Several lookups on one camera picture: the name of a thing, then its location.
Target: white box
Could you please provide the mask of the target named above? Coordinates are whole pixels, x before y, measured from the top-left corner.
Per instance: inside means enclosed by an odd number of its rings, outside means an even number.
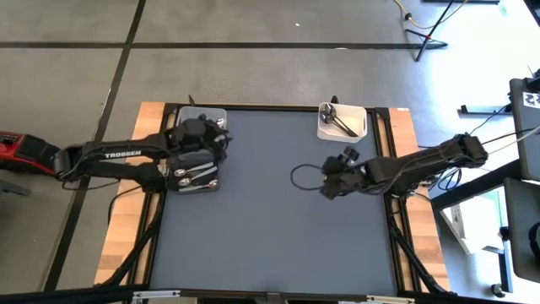
[[[327,102],[319,105],[319,111],[324,110]],[[344,143],[358,143],[367,133],[367,111],[362,106],[348,106],[332,104],[336,109],[336,116],[353,130],[358,137],[348,136],[342,129],[333,123],[324,123],[317,117],[317,136],[320,139],[333,140]]]

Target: white cable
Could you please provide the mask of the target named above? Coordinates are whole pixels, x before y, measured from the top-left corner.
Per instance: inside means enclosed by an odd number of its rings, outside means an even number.
[[[536,133],[538,132],[538,130],[540,130],[540,126],[534,128],[534,129],[531,130],[529,133],[527,133],[527,134],[521,136],[520,138],[518,138],[518,139],[516,139],[515,141],[513,141],[513,142],[511,142],[511,143],[509,143],[509,144],[503,146],[502,148],[498,148],[497,150],[495,150],[495,151],[493,151],[493,152],[490,152],[489,155],[492,155],[492,154],[495,153],[495,152],[499,152],[499,151],[501,151],[502,149],[511,146],[512,144],[516,144],[516,143],[521,142],[523,139],[528,138],[529,136],[536,134]]]
[[[402,13],[404,15],[408,14],[408,11],[405,9],[405,7],[403,6],[403,4],[401,2],[399,2],[399,0],[393,0],[394,3],[397,4],[397,6],[399,7],[399,9],[402,10]],[[440,24],[447,21],[451,16],[453,16],[460,8],[463,7],[463,5],[465,5],[467,2],[469,2],[469,0],[463,0],[462,2],[462,5],[460,5],[458,8],[456,8],[455,11],[453,11],[451,14],[448,15],[448,17],[442,19],[440,21]],[[408,21],[411,21],[411,23],[416,26],[417,28],[419,29],[422,29],[422,30],[429,30],[429,29],[433,29],[435,27],[435,25],[431,25],[431,26],[421,26],[419,24],[417,24],[414,20],[413,20],[413,17],[409,18]]]

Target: metal bracket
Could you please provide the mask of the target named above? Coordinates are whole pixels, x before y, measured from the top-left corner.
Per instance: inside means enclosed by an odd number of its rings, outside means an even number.
[[[132,304],[143,303],[145,299],[180,297],[179,290],[148,290],[133,292]]]
[[[414,304],[414,299],[398,298],[394,296],[367,296],[368,302],[377,302],[384,304]]]
[[[384,120],[390,119],[390,109],[388,109],[388,108],[376,107],[375,108],[375,113],[379,114],[379,116]]]

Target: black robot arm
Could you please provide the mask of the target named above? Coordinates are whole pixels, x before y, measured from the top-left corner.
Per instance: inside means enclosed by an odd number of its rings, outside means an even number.
[[[83,176],[129,179],[140,184],[143,191],[154,193],[165,189],[198,190],[215,180],[217,166],[225,160],[230,140],[227,130],[200,116],[139,140],[87,142],[67,147],[53,157],[55,178],[61,182],[76,182]],[[107,161],[134,156],[168,159],[167,170],[161,172],[153,163],[132,166]],[[179,170],[191,172],[191,175],[175,175]],[[180,177],[189,182],[180,183]]]
[[[330,199],[352,192],[407,195],[421,181],[448,168],[482,166],[488,153],[477,137],[460,134],[439,146],[403,157],[377,157],[351,164],[358,157],[358,152],[346,148],[338,157],[327,158],[322,166],[325,175],[322,195]]]

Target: tripod stand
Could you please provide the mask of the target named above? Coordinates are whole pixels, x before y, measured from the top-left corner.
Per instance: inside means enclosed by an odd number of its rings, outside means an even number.
[[[417,31],[414,31],[414,30],[410,30],[410,29],[405,30],[405,32],[415,34],[417,36],[420,36],[420,37],[424,38],[424,43],[420,47],[420,52],[418,52],[418,55],[416,56],[416,59],[414,59],[414,61],[419,62],[420,59],[422,59],[422,55],[424,54],[424,51],[425,51],[426,47],[428,46],[428,43],[436,42],[436,43],[439,44],[439,47],[448,46],[448,43],[443,42],[443,41],[435,40],[435,39],[431,38],[431,36],[433,35],[435,30],[437,29],[437,26],[439,26],[442,19],[445,17],[446,13],[448,13],[448,10],[450,9],[450,6],[452,6],[452,4],[454,4],[455,1],[456,0],[450,0],[450,2],[448,3],[448,6],[446,7],[445,11],[439,17],[439,20],[437,20],[437,23],[435,23],[435,25],[433,25],[433,28],[431,28],[431,31],[429,32],[429,34],[424,35],[422,33],[418,33]],[[408,13],[408,14],[405,15],[405,20],[409,20],[411,17],[413,17],[413,16],[410,13]]]

